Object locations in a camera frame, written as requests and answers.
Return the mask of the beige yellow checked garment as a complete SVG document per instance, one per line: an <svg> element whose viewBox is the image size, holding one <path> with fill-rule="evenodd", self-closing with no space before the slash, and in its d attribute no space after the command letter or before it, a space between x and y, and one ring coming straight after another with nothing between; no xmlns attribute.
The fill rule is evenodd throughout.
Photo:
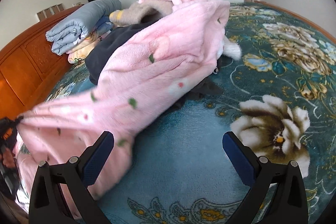
<svg viewBox="0 0 336 224"><path fill-rule="evenodd" d="M172 1L145 0L142 3L133 3L128 9L112 12L109 20L117 26L124 27L158 20L172 12Z"/></svg>

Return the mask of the dark navy garment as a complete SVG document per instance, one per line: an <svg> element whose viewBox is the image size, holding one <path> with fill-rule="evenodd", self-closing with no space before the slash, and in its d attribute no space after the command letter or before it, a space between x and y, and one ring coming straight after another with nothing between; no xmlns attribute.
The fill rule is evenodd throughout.
<svg viewBox="0 0 336 224"><path fill-rule="evenodd" d="M133 35L155 23L156 20L127 27L118 27L107 35L85 58L90 82L97 85L99 76L111 55L117 48L125 44Z"/></svg>

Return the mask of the yellow folded floral blanket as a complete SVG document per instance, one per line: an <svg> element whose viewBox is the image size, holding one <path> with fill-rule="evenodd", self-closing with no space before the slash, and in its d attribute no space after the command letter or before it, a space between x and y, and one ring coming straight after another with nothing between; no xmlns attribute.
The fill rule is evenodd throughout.
<svg viewBox="0 0 336 224"><path fill-rule="evenodd" d="M107 35L113 30L113 23L111 23L108 17L103 17L98 21L94 30L77 46L67 52L68 62L70 64L78 63L84 60L90 52L106 38Z"/></svg>

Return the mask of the grey folded quilt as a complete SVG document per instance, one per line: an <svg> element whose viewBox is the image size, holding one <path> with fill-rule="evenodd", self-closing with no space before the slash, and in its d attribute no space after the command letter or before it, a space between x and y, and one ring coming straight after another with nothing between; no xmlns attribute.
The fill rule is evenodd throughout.
<svg viewBox="0 0 336 224"><path fill-rule="evenodd" d="M46 32L51 51L60 56L86 39L95 41L113 28L109 16L121 8L119 0L95 0L81 6Z"/></svg>

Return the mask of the wooden headboard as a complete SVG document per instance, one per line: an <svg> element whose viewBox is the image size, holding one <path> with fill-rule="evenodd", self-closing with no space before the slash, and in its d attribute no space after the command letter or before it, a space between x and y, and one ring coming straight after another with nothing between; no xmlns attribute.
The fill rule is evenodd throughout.
<svg viewBox="0 0 336 224"><path fill-rule="evenodd" d="M1 50L2 118L13 119L43 102L69 71L67 56L52 53L46 32L77 9L66 9L33 25Z"/></svg>

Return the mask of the pink fleece pajama garment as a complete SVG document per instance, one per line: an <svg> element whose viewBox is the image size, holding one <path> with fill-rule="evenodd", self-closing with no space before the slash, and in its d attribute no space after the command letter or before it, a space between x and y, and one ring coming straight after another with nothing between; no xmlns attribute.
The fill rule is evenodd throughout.
<svg viewBox="0 0 336 224"><path fill-rule="evenodd" d="M41 161L64 163L109 131L115 147L88 188L98 200L130 168L136 135L212 74L221 55L241 57L240 47L225 36L228 1L165 1L173 4L171 14L118 47L95 87L23 114L18 133L28 152L17 153L17 162L26 193Z"/></svg>

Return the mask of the teal floral bed blanket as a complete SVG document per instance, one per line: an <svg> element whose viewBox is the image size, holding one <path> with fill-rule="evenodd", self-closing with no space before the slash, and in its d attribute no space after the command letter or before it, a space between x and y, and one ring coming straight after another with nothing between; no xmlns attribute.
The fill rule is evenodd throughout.
<svg viewBox="0 0 336 224"><path fill-rule="evenodd" d="M128 173L99 202L112 223L224 223L248 192L222 147L234 131L258 156L299 163L308 221L335 194L335 38L278 7L234 3L221 94L185 100L140 133Z"/></svg>

